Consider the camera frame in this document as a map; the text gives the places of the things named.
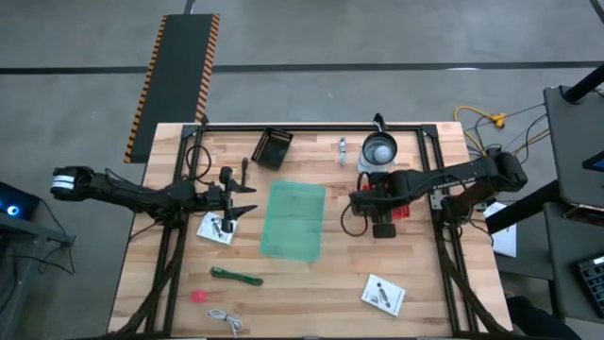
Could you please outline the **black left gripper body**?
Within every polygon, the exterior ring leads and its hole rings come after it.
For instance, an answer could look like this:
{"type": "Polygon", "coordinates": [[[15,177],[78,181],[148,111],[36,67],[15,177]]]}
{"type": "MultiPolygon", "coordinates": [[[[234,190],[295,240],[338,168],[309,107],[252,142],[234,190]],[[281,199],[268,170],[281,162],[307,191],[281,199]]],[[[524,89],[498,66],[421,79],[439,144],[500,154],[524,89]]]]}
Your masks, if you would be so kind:
{"type": "Polygon", "coordinates": [[[232,173],[233,170],[230,167],[222,167],[218,178],[219,184],[209,185],[208,190],[198,196],[202,211],[223,211],[222,232],[234,231],[235,213],[232,211],[233,199],[231,196],[235,189],[235,180],[232,173]]]}

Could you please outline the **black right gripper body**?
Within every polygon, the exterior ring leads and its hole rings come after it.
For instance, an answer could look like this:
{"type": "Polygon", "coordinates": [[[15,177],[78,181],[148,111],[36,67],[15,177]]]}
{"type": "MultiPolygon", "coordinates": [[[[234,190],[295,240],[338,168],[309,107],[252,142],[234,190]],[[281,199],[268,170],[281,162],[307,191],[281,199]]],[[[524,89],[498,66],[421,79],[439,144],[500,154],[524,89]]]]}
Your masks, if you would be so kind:
{"type": "Polygon", "coordinates": [[[366,226],[372,224],[375,239],[390,239],[396,236],[392,211],[411,203],[411,199],[394,191],[391,173],[361,172],[356,181],[356,191],[349,195],[349,209],[360,216],[366,226]]]}

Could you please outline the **white instruction booklet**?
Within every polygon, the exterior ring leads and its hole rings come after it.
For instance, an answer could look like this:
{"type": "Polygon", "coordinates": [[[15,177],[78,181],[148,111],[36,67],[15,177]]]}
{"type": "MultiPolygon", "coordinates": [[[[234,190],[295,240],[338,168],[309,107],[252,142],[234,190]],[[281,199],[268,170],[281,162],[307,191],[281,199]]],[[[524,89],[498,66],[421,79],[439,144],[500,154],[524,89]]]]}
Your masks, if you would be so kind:
{"type": "Polygon", "coordinates": [[[361,294],[361,301],[398,317],[407,291],[377,275],[370,274],[361,294]]]}
{"type": "Polygon", "coordinates": [[[201,224],[199,225],[197,235],[213,242],[230,246],[232,243],[233,236],[235,235],[238,222],[230,222],[232,227],[231,233],[227,233],[221,230],[222,222],[222,216],[213,212],[208,212],[204,216],[201,224]]]}

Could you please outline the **translucent teal plastic bin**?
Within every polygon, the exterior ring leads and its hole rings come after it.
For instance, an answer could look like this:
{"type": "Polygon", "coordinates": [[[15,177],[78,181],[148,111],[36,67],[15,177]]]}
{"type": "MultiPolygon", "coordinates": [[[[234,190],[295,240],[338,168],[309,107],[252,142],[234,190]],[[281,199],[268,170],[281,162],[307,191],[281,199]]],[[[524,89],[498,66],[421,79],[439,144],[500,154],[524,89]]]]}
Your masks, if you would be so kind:
{"type": "Polygon", "coordinates": [[[326,188],[318,184],[274,181],[271,185],[260,254],[316,262],[321,254],[326,188]]]}

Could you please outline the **red mesh plastic basket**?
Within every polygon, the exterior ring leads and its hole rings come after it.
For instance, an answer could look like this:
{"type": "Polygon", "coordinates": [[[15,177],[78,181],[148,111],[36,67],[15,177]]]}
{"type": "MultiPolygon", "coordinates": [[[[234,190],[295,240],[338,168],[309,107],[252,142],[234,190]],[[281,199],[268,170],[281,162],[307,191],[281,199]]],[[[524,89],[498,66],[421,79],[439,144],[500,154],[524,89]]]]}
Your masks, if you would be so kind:
{"type": "MultiPolygon", "coordinates": [[[[377,185],[374,186],[370,186],[369,184],[363,184],[361,186],[361,189],[363,191],[368,191],[370,189],[378,189],[381,190],[385,193],[385,195],[387,195],[387,187],[379,187],[377,185]]],[[[409,218],[411,215],[410,213],[410,207],[408,205],[403,205],[403,206],[399,206],[396,207],[395,209],[391,210],[391,216],[393,220],[400,220],[400,219],[405,219],[405,218],[409,218]]]]}

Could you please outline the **black mesh plastic basket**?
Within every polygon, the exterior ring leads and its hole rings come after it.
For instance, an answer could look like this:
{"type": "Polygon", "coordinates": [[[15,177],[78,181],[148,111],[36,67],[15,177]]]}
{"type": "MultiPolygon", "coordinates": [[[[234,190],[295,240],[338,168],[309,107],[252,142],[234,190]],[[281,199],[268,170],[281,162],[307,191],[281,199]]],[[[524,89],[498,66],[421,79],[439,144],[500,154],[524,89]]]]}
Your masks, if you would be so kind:
{"type": "Polygon", "coordinates": [[[251,160],[262,167],[278,171],[293,138],[290,132],[267,127],[260,136],[251,160]]]}

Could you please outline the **black hazard-striped floor mat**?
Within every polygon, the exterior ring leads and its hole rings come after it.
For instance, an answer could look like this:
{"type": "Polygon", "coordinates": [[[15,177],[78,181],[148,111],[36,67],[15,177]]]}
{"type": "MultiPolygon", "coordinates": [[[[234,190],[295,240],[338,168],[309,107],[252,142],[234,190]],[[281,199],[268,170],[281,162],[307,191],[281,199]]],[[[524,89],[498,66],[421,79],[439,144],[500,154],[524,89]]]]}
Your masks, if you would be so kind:
{"type": "Polygon", "coordinates": [[[126,145],[125,163],[148,161],[156,128],[206,123],[220,16],[162,17],[126,145]]]}

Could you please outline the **white paper sheet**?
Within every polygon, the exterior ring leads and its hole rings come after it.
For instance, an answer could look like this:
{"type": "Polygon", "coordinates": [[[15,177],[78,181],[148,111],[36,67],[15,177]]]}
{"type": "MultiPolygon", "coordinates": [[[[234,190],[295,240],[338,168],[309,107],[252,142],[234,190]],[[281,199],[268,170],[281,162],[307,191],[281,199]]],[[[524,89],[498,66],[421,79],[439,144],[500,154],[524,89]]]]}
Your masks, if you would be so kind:
{"type": "MultiPolygon", "coordinates": [[[[498,213],[504,208],[506,208],[505,204],[500,202],[494,202],[485,209],[483,215],[485,218],[487,218],[490,217],[492,214],[498,213]]],[[[515,258],[517,255],[516,232],[517,227],[515,224],[513,224],[503,230],[493,233],[492,237],[494,239],[494,253],[510,258],[515,258]]]]}

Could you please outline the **black diagonal beam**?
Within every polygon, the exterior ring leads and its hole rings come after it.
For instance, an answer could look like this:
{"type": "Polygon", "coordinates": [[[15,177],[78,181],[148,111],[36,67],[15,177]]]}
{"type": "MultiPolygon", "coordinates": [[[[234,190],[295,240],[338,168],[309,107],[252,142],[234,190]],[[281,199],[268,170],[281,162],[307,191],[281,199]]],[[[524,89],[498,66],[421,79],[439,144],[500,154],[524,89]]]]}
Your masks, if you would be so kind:
{"type": "Polygon", "coordinates": [[[561,202],[559,182],[553,180],[537,191],[495,212],[485,219],[487,230],[495,234],[543,210],[546,203],[561,202]]]}

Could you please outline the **gray metal side desk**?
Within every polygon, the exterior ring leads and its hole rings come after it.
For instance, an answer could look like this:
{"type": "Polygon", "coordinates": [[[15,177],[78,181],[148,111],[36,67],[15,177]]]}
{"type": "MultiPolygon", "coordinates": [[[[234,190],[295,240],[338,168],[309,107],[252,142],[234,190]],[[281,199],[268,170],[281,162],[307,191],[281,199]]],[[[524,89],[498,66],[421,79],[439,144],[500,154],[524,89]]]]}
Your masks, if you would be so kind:
{"type": "Polygon", "coordinates": [[[48,242],[71,246],[75,238],[0,213],[0,340],[11,340],[48,242]]]}

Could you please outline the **black computer with blue light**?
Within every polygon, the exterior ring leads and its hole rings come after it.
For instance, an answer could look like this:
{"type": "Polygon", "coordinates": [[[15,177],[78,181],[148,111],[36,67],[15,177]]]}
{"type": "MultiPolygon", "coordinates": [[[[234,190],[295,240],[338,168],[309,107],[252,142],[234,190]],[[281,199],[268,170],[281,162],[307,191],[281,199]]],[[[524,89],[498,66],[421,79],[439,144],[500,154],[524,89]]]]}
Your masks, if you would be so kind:
{"type": "Polygon", "coordinates": [[[0,213],[30,221],[41,199],[0,181],[0,213]]]}

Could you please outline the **blue screen device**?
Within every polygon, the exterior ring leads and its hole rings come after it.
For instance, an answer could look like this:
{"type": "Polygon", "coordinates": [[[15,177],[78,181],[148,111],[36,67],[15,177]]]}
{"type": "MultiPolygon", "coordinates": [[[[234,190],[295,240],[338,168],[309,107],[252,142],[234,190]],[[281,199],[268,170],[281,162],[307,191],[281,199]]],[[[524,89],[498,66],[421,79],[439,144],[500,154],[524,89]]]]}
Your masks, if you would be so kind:
{"type": "Polygon", "coordinates": [[[583,161],[581,165],[586,170],[604,172],[604,151],[601,151],[583,161]]]}

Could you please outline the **black keypad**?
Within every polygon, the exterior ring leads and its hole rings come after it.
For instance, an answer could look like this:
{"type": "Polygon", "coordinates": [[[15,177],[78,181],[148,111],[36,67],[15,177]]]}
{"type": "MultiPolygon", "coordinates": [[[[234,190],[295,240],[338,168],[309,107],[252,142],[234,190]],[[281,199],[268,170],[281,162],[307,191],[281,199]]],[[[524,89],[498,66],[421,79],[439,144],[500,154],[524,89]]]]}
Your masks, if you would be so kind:
{"type": "Polygon", "coordinates": [[[604,318],[604,255],[577,263],[588,300],[599,318],[604,318]]]}

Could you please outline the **black pole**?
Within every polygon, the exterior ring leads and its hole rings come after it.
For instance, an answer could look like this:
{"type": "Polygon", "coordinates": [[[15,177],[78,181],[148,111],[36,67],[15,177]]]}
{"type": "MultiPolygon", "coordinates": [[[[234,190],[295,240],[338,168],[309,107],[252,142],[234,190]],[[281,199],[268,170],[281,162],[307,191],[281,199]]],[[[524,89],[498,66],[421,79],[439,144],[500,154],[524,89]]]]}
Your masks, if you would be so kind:
{"type": "Polygon", "coordinates": [[[578,103],[586,94],[595,90],[604,82],[604,63],[594,69],[574,86],[563,90],[562,97],[569,103],[578,103]]]}

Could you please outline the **black metal table frame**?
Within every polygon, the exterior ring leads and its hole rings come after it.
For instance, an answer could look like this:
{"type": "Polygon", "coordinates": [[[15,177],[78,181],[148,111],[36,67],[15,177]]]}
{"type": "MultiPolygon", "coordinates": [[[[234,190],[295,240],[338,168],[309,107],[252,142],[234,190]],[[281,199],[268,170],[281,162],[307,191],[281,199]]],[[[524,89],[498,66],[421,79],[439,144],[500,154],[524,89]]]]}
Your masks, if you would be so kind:
{"type": "Polygon", "coordinates": [[[239,206],[257,205],[242,216],[230,246],[197,235],[190,220],[175,296],[159,301],[153,332],[164,336],[214,338],[231,334],[227,323],[207,317],[220,309],[243,321],[241,337],[448,337],[450,315],[439,266],[430,205],[422,198],[409,218],[397,222],[394,239],[376,240],[347,210],[355,187],[357,157],[369,132],[365,124],[292,126],[293,140],[278,171],[241,162],[258,143],[260,125],[213,125],[203,136],[209,155],[200,161],[206,179],[232,168],[255,193],[237,195],[239,206]],[[326,188],[321,254],[314,263],[260,254],[266,205],[274,181],[321,184],[326,188]],[[407,293],[398,317],[361,301],[370,274],[407,293]],[[193,303],[193,290],[207,301],[193,303]]]}

